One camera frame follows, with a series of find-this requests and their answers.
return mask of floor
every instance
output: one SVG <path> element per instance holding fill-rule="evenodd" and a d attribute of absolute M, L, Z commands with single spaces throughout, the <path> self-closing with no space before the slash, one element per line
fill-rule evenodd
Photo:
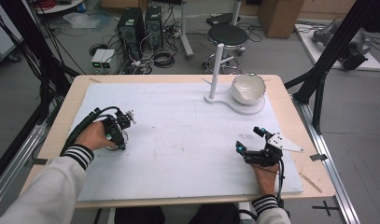
<path fill-rule="evenodd" d="M 98 12 L 98 6 L 88 12 Z M 70 29 L 57 13 L 49 18 L 58 30 L 57 38 L 86 74 L 92 74 L 90 46 L 108 40 L 114 34 L 117 22 L 111 17 L 98 15 L 102 25 L 96 29 Z M 210 26 L 205 22 L 209 15 L 188 18 L 189 41 L 194 57 L 187 61 L 179 40 L 176 63 L 171 68 L 153 67 L 152 74 L 202 74 L 202 63 L 215 51 L 204 35 Z M 242 17 L 240 22 L 259 25 L 257 18 Z M 246 52 L 238 57 L 244 72 L 276 74 L 284 82 L 302 75 L 313 64 L 297 34 L 288 39 L 266 38 L 262 31 L 255 30 L 248 41 Z M 380 51 L 372 49 L 372 56 L 380 62 Z M 68 66 L 77 66 L 63 54 Z M 12 142 L 25 121 L 38 105 L 39 81 L 33 76 L 24 60 L 0 63 L 0 157 Z M 294 93 L 299 87 L 289 89 Z M 380 223 L 380 72 L 345 71 L 332 69 L 326 79 L 321 115 L 321 131 L 331 152 L 335 165 L 344 182 L 350 200 L 363 223 Z M 29 172 L 24 167 L 7 196 L 0 202 L 0 216 L 17 197 L 21 185 Z M 325 206 L 329 209 L 317 209 Z M 345 223 L 334 198 L 312 200 L 286 200 L 293 223 Z M 196 206 L 169 206 L 163 208 L 166 223 L 186 223 Z M 90 223 L 97 209 L 78 209 L 72 223 Z M 98 223 L 106 223 L 108 209 L 103 209 Z"/>

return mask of hand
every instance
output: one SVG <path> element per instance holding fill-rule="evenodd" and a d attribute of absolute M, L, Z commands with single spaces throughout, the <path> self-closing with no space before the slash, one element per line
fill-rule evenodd
<path fill-rule="evenodd" d="M 251 167 L 254 173 L 256 173 L 260 196 L 267 194 L 274 195 L 274 182 L 276 180 L 278 165 L 261 167 L 257 164 L 251 164 Z"/>
<path fill-rule="evenodd" d="M 115 143 L 106 139 L 105 127 L 102 121 L 90 124 L 76 139 L 75 144 L 80 144 L 94 151 L 102 147 L 115 147 Z"/>

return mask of sleeve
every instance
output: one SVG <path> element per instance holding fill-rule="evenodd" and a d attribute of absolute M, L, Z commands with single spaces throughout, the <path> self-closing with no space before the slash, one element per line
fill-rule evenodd
<path fill-rule="evenodd" d="M 93 153 L 73 145 L 52 159 L 0 217 L 1 223 L 70 223 Z"/>
<path fill-rule="evenodd" d="M 289 216 L 284 209 L 277 206 L 274 195 L 265 195 L 251 203 L 257 212 L 257 224 L 289 224 Z"/>

